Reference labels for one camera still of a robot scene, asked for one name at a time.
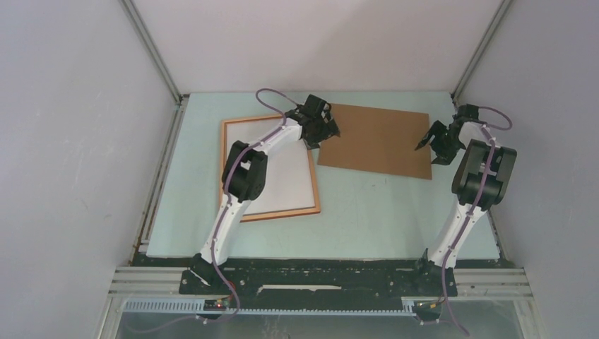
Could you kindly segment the brown cardboard backing board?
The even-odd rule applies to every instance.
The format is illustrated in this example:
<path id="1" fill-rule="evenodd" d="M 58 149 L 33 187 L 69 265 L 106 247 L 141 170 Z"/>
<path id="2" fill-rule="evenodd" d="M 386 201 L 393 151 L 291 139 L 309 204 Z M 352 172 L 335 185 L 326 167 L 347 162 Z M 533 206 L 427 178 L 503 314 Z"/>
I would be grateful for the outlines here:
<path id="1" fill-rule="evenodd" d="M 319 165 L 432 179 L 430 148 L 415 149 L 429 130 L 428 114 L 342 104 L 331 112 L 340 136 L 322 142 Z"/>

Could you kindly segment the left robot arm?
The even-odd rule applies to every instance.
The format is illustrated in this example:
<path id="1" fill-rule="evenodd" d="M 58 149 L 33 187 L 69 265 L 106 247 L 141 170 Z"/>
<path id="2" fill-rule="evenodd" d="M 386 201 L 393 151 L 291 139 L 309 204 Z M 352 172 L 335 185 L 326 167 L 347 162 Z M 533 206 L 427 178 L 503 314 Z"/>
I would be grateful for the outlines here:
<path id="1" fill-rule="evenodd" d="M 311 150 L 340 136 L 331 103 L 309 95 L 302 104 L 294 105 L 287 112 L 279 110 L 280 122 L 264 135 L 249 143 L 235 141 L 230 148 L 221 176 L 223 192 L 218 214 L 190 266 L 196 285 L 206 294 L 215 294 L 227 282 L 220 270 L 230 255 L 227 238 L 239 226 L 251 202 L 262 194 L 269 156 L 289 143 L 303 141 Z"/>

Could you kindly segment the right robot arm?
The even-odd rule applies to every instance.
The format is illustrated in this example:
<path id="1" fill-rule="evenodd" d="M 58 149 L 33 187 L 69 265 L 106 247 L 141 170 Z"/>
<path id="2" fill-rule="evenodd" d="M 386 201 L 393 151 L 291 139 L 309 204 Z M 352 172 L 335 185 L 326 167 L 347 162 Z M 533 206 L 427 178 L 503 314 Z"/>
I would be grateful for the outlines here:
<path id="1" fill-rule="evenodd" d="M 419 295 L 444 294 L 456 266 L 458 252 L 475 223 L 506 195 L 518 153 L 497 141 L 493 124 L 480 119 L 480 107 L 461 105 L 453 121 L 435 121 L 421 141 L 435 154 L 434 165 L 450 165 L 464 152 L 451 192 L 455 196 L 450 213 L 435 239 L 418 260 L 410 284 Z"/>

